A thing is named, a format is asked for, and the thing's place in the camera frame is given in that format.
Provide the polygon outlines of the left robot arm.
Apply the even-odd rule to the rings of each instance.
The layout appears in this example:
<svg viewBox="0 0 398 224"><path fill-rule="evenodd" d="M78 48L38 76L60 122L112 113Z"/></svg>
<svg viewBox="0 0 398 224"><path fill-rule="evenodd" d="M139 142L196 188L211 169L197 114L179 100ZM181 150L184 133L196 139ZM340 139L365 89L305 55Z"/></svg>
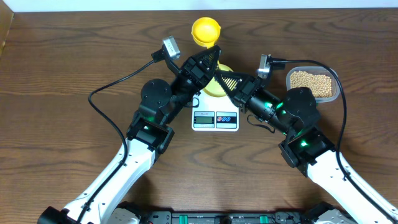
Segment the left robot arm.
<svg viewBox="0 0 398 224"><path fill-rule="evenodd" d="M142 87L141 103L126 134L120 134L113 160L75 200L61 210L48 207L38 223L139 223L139 215L123 208L121 200L165 152L174 136L169 124L213 78L220 53L215 45L178 67L165 45L154 52L152 61L164 61L175 80L153 79Z"/></svg>

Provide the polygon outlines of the yellow measuring scoop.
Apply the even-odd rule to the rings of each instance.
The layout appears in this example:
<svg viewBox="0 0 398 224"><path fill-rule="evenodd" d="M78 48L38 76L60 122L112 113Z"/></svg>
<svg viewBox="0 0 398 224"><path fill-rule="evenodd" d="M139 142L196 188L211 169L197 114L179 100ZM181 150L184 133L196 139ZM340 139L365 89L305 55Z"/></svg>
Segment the yellow measuring scoop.
<svg viewBox="0 0 398 224"><path fill-rule="evenodd" d="M201 17L197 19L191 30L191 35L196 44L201 47L211 48L219 39L221 26L216 20L210 17Z"/></svg>

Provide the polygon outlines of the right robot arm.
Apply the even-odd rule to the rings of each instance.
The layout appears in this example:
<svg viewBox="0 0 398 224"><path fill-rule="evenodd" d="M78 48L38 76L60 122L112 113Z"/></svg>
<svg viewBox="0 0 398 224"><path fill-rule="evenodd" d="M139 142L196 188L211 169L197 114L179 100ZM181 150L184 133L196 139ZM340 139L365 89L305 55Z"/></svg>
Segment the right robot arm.
<svg viewBox="0 0 398 224"><path fill-rule="evenodd" d="M291 89L280 100L266 90L268 79L217 71L215 80L242 112L285 135L279 148L286 163L326 190L357 223L397 223L397 208L358 175L318 127L320 113L309 88Z"/></svg>

